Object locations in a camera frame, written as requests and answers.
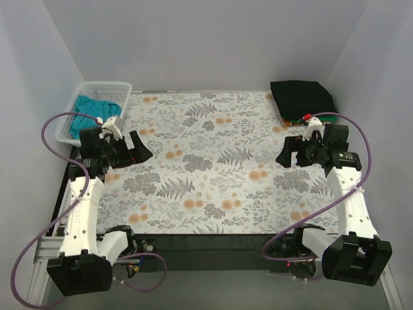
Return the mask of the teal t shirt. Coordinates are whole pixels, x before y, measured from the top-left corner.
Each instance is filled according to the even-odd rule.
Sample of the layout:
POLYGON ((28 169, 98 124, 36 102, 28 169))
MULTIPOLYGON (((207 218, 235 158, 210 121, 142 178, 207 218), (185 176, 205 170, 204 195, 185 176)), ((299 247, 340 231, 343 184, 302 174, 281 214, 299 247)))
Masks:
MULTIPOLYGON (((96 100, 85 95, 78 95, 73 111, 93 118, 100 117, 103 121, 106 121, 112 116, 120 116, 122 109, 113 101, 96 100)), ((96 125, 97 123, 94 120, 76 115, 70 125, 70 134, 75 140, 78 140, 82 129, 95 127, 96 125)))

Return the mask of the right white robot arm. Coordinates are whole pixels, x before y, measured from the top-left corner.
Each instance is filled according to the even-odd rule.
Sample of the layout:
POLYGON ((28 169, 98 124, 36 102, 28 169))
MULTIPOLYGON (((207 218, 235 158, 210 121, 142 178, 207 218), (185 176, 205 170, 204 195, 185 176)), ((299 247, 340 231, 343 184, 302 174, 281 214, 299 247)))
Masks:
POLYGON ((348 127, 324 125, 310 118, 301 136, 285 139, 277 163, 291 166, 296 154, 299 167, 320 165, 325 172, 338 219, 338 237, 317 225, 301 224, 294 229, 293 251, 298 256, 313 254, 321 260, 321 272, 329 280, 374 286, 392 256, 390 242, 381 240, 374 228, 359 186, 361 161, 348 151, 348 127))

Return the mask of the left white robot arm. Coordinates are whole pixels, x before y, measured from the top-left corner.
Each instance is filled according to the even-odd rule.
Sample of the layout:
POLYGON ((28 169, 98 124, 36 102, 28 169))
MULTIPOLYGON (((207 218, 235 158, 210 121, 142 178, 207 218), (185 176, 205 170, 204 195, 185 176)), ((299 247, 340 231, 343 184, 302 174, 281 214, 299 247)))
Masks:
POLYGON ((81 145, 69 168, 70 203, 65 236, 57 258, 48 261, 47 272, 64 296, 107 291, 112 267, 121 256, 137 252, 134 232, 128 225, 109 228, 97 239, 99 199, 109 169, 120 169, 149 160, 153 154, 136 131, 130 132, 129 149, 124 136, 113 129, 90 127, 79 134, 81 145))

